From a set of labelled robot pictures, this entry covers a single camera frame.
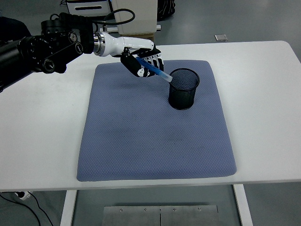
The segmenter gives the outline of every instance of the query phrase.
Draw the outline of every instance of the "blue mat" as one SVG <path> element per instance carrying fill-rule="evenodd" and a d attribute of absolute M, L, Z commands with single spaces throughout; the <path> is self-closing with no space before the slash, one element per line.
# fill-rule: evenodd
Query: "blue mat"
<path fill-rule="evenodd" d="M 121 63 L 95 71 L 81 141 L 79 181 L 225 177 L 235 160 L 208 62 L 164 62 L 165 72 L 190 68 L 200 76 L 194 105 L 168 103 L 169 83 L 137 78 Z"/>

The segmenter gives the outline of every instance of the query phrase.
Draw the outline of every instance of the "table leg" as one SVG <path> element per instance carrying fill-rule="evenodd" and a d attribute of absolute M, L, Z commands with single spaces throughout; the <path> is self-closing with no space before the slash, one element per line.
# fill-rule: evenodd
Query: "table leg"
<path fill-rule="evenodd" d="M 77 190 L 67 191 L 60 226 L 71 226 L 76 194 Z"/>
<path fill-rule="evenodd" d="M 249 210 L 248 201 L 246 199 L 246 193 L 244 185 L 233 185 L 236 203 L 238 207 L 240 222 L 242 226 L 253 226 L 251 213 Z"/>

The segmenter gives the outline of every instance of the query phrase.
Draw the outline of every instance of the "white table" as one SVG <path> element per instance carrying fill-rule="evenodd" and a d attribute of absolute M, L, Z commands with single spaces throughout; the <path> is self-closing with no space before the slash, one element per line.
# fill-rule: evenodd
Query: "white table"
<path fill-rule="evenodd" d="M 77 162 L 94 71 L 118 58 L 84 55 L 64 74 L 35 73 L 0 94 L 0 191 L 301 181 L 301 64 L 283 41 L 159 46 L 165 60 L 210 63 L 237 172 L 223 178 L 79 182 Z M 243 187 L 234 187 L 238 204 Z M 244 214 L 248 209 L 240 205 Z M 242 221 L 248 224 L 247 214 Z"/>

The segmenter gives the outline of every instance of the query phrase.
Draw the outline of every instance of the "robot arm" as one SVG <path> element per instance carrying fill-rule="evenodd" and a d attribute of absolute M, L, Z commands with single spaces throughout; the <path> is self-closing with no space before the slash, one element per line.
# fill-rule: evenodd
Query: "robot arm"
<path fill-rule="evenodd" d="M 64 73 L 66 65 L 82 55 L 120 57 L 125 67 L 137 77 L 149 77 L 134 54 L 163 69 L 161 52 L 150 40 L 93 32 L 93 22 L 84 16 L 61 13 L 55 20 L 41 23 L 42 35 L 25 37 L 0 47 L 0 92 L 32 72 Z M 79 38 L 73 31 L 79 31 Z"/>
<path fill-rule="evenodd" d="M 141 66 L 134 58 L 135 54 L 162 71 L 164 70 L 161 52 L 151 40 L 130 37 L 114 38 L 106 32 L 96 32 L 94 53 L 100 57 L 107 55 L 120 57 L 122 64 L 137 77 L 150 77 L 154 75 L 154 72 Z"/>

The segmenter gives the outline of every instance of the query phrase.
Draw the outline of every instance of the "white box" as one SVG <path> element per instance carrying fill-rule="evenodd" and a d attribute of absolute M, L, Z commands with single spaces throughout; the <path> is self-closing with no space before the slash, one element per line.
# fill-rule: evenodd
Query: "white box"
<path fill-rule="evenodd" d="M 146 34 L 157 30 L 157 0 L 112 0 L 113 10 L 127 8 L 135 13 L 135 19 L 127 24 L 118 25 L 119 34 Z M 115 13 L 116 22 L 132 17 L 129 12 Z"/>
<path fill-rule="evenodd" d="M 68 0 L 67 7 L 70 14 L 79 16 L 106 16 L 111 12 L 108 0 Z"/>

